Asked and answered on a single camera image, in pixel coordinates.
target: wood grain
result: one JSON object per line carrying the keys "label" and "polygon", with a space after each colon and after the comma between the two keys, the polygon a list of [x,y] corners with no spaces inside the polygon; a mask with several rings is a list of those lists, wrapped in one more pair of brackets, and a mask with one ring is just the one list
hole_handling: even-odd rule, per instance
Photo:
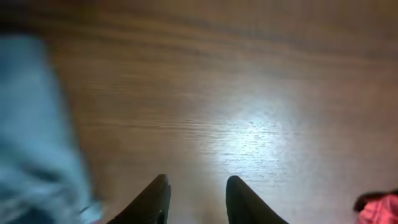
{"label": "wood grain", "polygon": [[81,148],[120,212],[159,173],[170,223],[227,223],[239,175],[290,223],[354,223],[398,183],[397,1],[39,1]]}

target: pink object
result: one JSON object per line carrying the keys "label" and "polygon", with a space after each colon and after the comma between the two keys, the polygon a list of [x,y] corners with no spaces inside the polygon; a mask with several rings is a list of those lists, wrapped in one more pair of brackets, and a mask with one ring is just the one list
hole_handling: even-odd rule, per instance
{"label": "pink object", "polygon": [[398,224],[398,196],[368,202],[358,215],[358,224]]}

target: red cloth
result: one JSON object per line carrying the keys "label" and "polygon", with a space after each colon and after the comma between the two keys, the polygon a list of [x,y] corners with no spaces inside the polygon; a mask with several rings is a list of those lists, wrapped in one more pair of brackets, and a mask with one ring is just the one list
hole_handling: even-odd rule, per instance
{"label": "red cloth", "polygon": [[368,202],[358,215],[358,224],[398,224],[398,196]]}

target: wooden surface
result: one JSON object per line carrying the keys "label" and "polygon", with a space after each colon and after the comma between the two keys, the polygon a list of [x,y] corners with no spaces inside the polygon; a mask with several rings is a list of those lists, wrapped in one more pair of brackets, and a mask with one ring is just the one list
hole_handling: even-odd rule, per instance
{"label": "wooden surface", "polygon": [[290,223],[354,223],[398,183],[397,1],[35,2],[108,211],[159,173],[170,223],[244,179]]}

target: blue cloth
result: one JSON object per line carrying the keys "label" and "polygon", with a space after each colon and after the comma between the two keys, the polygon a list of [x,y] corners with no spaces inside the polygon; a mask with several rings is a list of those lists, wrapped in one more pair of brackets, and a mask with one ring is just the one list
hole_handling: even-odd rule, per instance
{"label": "blue cloth", "polygon": [[34,209],[91,223],[101,208],[44,49],[33,37],[0,38],[0,222]]}

